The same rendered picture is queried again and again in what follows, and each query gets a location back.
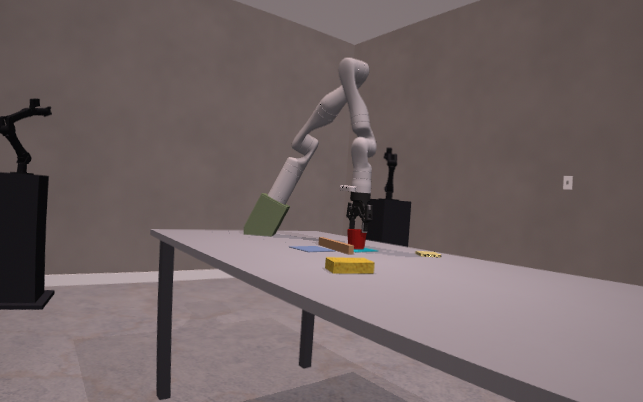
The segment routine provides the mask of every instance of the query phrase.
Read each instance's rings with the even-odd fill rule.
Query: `brown wall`
[[[53,112],[16,124],[50,177],[46,273],[155,271],[150,229],[241,229],[352,52],[229,0],[0,0],[0,116]],[[341,231],[350,133],[347,111],[314,132],[282,230]]]
[[[347,56],[411,247],[643,286],[643,2],[616,0],[482,0],[355,50],[229,0],[0,1],[0,115],[53,107],[17,124],[51,177],[47,273],[154,271],[151,228],[240,229]],[[314,136],[281,229],[342,233],[347,109]]]
[[[411,246],[643,286],[643,2],[482,0],[355,55]]]

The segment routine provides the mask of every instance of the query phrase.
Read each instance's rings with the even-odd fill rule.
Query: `floor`
[[[509,401],[319,317],[302,369],[301,310],[220,274],[175,272],[170,402]],[[0,401],[157,401],[156,275],[47,276],[45,309],[0,310]]]

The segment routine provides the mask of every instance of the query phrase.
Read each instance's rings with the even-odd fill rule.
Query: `black pedestal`
[[[408,247],[410,236],[410,201],[370,200],[373,220],[368,224],[366,240]]]
[[[48,176],[0,173],[0,309],[43,309]]]

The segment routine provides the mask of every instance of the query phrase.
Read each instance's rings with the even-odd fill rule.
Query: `green block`
[[[244,225],[244,234],[254,236],[274,236],[281,226],[289,206],[269,197],[266,194],[259,196],[257,205]]]

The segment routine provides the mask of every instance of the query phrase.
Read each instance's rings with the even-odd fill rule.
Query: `wooden block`
[[[330,248],[331,250],[340,251],[344,254],[353,254],[353,244],[331,240],[325,237],[319,237],[319,246]]]
[[[366,258],[326,257],[326,269],[332,274],[372,274],[375,265]]]
[[[442,254],[436,253],[434,251],[416,251],[415,254],[421,257],[435,257],[435,258],[442,257]]]

